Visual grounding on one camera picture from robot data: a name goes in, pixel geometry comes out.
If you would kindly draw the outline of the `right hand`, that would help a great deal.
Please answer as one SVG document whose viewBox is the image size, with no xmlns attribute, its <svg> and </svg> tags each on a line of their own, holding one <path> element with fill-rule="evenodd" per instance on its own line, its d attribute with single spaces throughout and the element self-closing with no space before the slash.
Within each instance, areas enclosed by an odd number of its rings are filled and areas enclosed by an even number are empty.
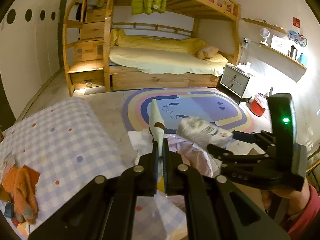
<svg viewBox="0 0 320 240">
<path fill-rule="evenodd" d="M 310 199 L 310 190 L 308 180 L 304 178 L 304 184 L 301 191 L 295 191 L 286 186 L 278 186 L 272 189 L 272 192 L 279 197 L 289 200 L 287 214 L 294 216 L 301 213 L 307 206 Z"/>
</svg>

